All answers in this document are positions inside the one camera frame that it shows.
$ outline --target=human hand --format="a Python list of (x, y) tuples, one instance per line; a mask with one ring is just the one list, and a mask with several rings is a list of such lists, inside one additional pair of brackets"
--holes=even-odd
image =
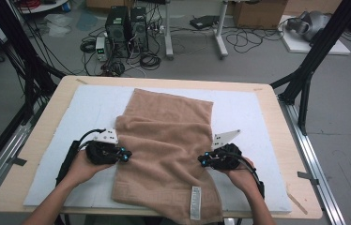
[(75, 188), (81, 183), (91, 179), (97, 172), (111, 166), (113, 166), (113, 164), (94, 165), (88, 159), (86, 152), (81, 150), (70, 165), (69, 171), (62, 182), (66, 182)]
[[(254, 167), (254, 164), (250, 159), (247, 157), (245, 157), (245, 159)], [(220, 172), (225, 173), (231, 182), (245, 193), (251, 190), (258, 190), (252, 173), (243, 164), (239, 164), (234, 170), (221, 170)]]

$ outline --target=desk leg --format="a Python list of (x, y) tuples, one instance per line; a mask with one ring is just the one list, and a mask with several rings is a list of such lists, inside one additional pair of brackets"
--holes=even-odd
[(172, 37), (170, 35), (170, 0), (166, 0), (166, 27), (164, 33), (164, 43), (166, 45), (166, 56), (168, 59), (173, 60), (173, 45)]
[(224, 41), (222, 40), (222, 36), (221, 36), (222, 26), (224, 24), (224, 18), (225, 18), (227, 7), (228, 7), (228, 0), (222, 1), (220, 20), (219, 20), (219, 28), (217, 30), (214, 30), (214, 35), (216, 37), (217, 43), (219, 44), (219, 48), (220, 48), (220, 52), (221, 52), (221, 56), (220, 56), (221, 59), (228, 56), (228, 51), (226, 51)]

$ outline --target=towel fold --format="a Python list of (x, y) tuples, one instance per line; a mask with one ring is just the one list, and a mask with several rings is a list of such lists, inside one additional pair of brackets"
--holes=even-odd
[[(212, 144), (212, 102), (135, 89), (116, 118), (119, 145), (132, 152), (118, 163), (112, 198), (146, 206), (179, 224), (222, 220), (220, 195), (198, 156)], [(200, 187), (201, 219), (191, 219), (191, 189)]]

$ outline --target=forearm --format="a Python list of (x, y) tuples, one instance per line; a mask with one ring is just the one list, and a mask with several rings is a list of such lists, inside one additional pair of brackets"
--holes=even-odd
[(41, 203), (41, 205), (35, 209), (32, 215), (23, 222), (23, 225), (34, 224), (52, 225), (58, 216), (61, 208), (67, 199), (68, 195), (74, 189), (74, 185), (67, 182), (61, 182), (47, 198)]
[(246, 191), (245, 195), (252, 210), (252, 220), (254, 225), (276, 224), (258, 189), (254, 188)]

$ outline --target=wooden table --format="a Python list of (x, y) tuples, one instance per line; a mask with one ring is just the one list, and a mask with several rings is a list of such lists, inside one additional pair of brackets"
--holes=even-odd
[[(104, 78), (67, 76), (58, 85), (53, 97), (25, 143), (19, 158), (27, 160), (24, 166), (13, 165), (0, 187), (0, 212), (31, 212), (34, 207), (23, 206), (28, 190), (33, 182), (38, 164), (49, 146), (55, 129), (67, 110), (73, 94), (79, 85), (115, 85), (132, 87), (187, 88), (222, 91), (254, 92), (267, 126), (279, 163), (287, 195), (292, 204), (292, 212), (273, 215), (275, 218), (320, 218), (322, 210), (313, 192), (311, 182), (298, 177), (298, 172), (306, 172), (292, 134), (284, 119), (281, 107), (273, 89), (268, 84), (240, 82), (197, 82), (132, 78)], [(104, 208), (66, 207), (64, 213), (103, 215), (147, 215), (156, 216), (152, 210), (116, 210)], [(225, 218), (250, 218), (250, 214), (224, 212)]]

